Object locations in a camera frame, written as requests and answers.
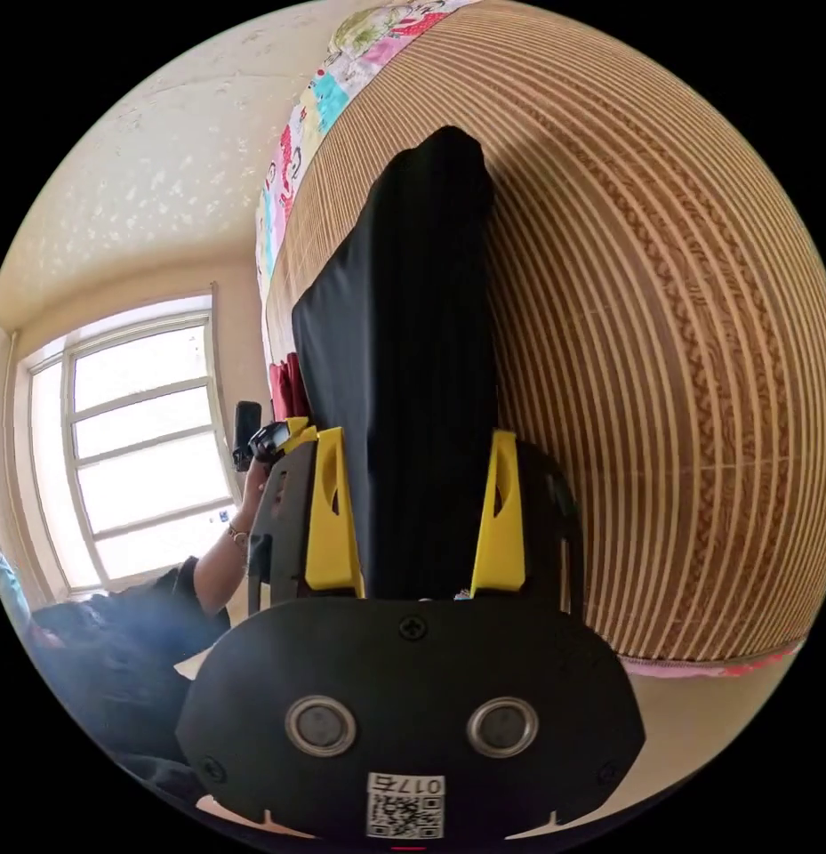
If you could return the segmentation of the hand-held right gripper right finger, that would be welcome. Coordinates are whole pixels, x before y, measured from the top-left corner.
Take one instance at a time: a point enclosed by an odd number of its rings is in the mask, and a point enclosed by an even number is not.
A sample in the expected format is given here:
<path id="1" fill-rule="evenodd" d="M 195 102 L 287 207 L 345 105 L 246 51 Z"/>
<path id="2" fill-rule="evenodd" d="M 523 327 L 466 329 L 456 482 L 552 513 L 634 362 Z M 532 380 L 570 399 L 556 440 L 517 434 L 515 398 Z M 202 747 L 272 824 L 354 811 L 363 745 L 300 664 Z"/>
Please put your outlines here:
<path id="1" fill-rule="evenodd" d="M 470 594 L 515 594 L 525 584 L 525 539 L 517 439 L 493 433 Z"/>

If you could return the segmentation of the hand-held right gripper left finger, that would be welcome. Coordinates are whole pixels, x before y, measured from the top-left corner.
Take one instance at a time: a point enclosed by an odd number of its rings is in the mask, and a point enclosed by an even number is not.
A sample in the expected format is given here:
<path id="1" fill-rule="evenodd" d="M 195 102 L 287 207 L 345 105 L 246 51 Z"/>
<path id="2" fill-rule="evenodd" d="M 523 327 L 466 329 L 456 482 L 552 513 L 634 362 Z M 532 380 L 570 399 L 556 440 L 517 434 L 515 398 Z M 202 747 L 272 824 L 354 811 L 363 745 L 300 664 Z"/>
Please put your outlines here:
<path id="1" fill-rule="evenodd" d="M 314 594 L 365 594 L 340 427 L 317 434 L 304 581 Z"/>

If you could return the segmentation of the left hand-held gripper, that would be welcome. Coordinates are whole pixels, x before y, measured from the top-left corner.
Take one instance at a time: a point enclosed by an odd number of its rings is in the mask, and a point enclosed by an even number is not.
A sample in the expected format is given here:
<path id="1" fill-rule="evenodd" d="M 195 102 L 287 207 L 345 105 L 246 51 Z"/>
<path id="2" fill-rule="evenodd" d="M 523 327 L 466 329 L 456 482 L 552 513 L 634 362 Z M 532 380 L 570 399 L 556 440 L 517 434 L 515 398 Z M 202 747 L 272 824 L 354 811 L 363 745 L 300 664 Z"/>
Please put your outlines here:
<path id="1" fill-rule="evenodd" d="M 295 416 L 259 428 L 248 442 L 252 459 L 272 467 L 294 446 L 317 440 L 317 428 L 307 416 Z"/>

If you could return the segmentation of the person's left hand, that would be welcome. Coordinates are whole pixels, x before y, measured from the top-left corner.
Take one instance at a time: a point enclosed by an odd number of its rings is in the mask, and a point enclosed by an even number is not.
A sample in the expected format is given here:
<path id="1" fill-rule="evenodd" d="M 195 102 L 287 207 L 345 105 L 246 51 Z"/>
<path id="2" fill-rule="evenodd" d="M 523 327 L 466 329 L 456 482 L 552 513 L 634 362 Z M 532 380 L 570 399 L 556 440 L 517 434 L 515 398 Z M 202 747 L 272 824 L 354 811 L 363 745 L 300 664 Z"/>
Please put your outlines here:
<path id="1" fill-rule="evenodd" d="M 267 466 L 253 458 L 245 474 L 242 501 L 233 527 L 239 532 L 249 534 L 252 530 L 261 499 L 269 477 Z"/>

